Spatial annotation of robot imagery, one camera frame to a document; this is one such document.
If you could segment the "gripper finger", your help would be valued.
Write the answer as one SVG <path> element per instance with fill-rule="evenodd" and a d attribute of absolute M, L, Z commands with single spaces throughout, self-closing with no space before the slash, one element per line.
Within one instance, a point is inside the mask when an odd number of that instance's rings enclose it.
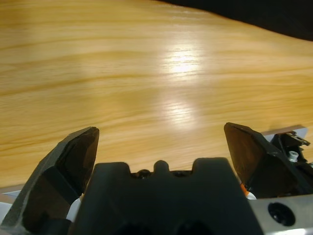
<path fill-rule="evenodd" d="M 88 127 L 69 134 L 37 165 L 0 229 L 9 235 L 66 235 L 67 214 L 85 193 L 93 171 L 99 129 Z"/>
<path fill-rule="evenodd" d="M 295 130 L 263 136 L 228 122 L 224 132 L 234 169 L 256 198 L 311 193 L 311 166 L 302 153 L 310 143 Z"/>

